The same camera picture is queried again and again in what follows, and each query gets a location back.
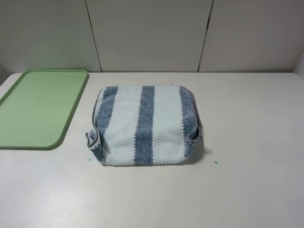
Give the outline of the green plastic tray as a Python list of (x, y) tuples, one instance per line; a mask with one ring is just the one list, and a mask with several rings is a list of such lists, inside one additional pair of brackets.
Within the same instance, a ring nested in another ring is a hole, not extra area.
[(0, 100), (0, 147), (50, 150), (61, 144), (89, 75), (82, 69), (34, 69)]

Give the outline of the blue white striped towel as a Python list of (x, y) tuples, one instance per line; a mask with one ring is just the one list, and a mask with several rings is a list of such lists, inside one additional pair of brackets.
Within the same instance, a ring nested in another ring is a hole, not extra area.
[(179, 164), (202, 138), (195, 97), (182, 86), (106, 87), (91, 123), (87, 147), (106, 166)]

